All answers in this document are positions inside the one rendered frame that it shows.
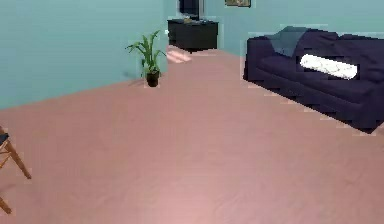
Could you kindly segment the green house plant black pot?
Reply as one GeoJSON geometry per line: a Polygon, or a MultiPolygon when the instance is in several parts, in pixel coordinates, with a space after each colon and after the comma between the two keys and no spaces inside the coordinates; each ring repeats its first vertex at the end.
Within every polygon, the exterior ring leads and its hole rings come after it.
{"type": "Polygon", "coordinates": [[[142,36],[141,41],[137,41],[126,47],[129,52],[138,51],[142,54],[141,66],[142,76],[146,79],[149,87],[157,87],[161,76],[161,69],[158,65],[158,56],[166,55],[162,50],[155,50],[154,40],[160,33],[159,30],[154,31],[149,36],[142,36]]]}

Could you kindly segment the framed wall picture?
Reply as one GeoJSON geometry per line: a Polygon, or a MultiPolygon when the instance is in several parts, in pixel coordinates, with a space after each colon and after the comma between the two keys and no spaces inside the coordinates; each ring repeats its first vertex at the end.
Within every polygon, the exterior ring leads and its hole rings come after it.
{"type": "Polygon", "coordinates": [[[226,6],[251,7],[251,0],[224,0],[226,6]]]}

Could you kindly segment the black cabinet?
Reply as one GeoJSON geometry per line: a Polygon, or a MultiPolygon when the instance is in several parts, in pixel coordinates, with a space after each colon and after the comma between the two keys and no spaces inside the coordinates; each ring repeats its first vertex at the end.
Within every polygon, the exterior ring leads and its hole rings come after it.
{"type": "Polygon", "coordinates": [[[182,19],[171,19],[168,31],[169,44],[190,53],[217,48],[217,22],[192,20],[185,23],[182,19]]]}

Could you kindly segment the black television set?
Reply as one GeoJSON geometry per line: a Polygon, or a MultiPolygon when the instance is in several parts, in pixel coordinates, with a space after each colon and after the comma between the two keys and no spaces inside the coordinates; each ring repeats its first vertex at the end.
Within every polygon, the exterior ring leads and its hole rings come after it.
{"type": "Polygon", "coordinates": [[[179,0],[179,12],[193,20],[198,20],[199,0],[179,0]]]}

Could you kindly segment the brown wooden chair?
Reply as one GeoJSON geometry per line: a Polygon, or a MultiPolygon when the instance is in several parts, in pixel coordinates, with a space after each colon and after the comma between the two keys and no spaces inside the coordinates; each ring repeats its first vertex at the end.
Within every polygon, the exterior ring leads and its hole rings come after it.
{"type": "Polygon", "coordinates": [[[13,147],[11,141],[10,141],[10,135],[3,130],[3,128],[0,126],[0,155],[6,154],[6,157],[3,161],[0,162],[0,169],[3,168],[5,163],[12,158],[13,161],[16,163],[16,165],[19,167],[19,169],[22,171],[24,176],[27,179],[31,179],[32,176],[27,170],[24,162],[22,161],[21,157],[17,153],[16,149],[13,147]]]}

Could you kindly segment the white bolster pillow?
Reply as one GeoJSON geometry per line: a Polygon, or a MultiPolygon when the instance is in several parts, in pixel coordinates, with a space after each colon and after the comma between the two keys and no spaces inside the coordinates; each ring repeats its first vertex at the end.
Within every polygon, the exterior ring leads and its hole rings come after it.
{"type": "Polygon", "coordinates": [[[358,74],[358,67],[356,65],[326,59],[310,54],[305,54],[301,57],[300,65],[306,69],[323,72],[333,77],[346,80],[355,78],[358,74]]]}

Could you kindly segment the dark purple sofa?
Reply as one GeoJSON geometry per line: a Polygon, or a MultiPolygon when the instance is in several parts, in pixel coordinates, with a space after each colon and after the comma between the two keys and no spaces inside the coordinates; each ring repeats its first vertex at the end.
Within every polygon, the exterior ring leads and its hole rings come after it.
{"type": "Polygon", "coordinates": [[[384,39],[308,28],[292,57],[265,36],[246,42],[243,79],[371,133],[384,123],[384,39]],[[350,80],[303,68],[310,54],[358,67],[350,80]]]}

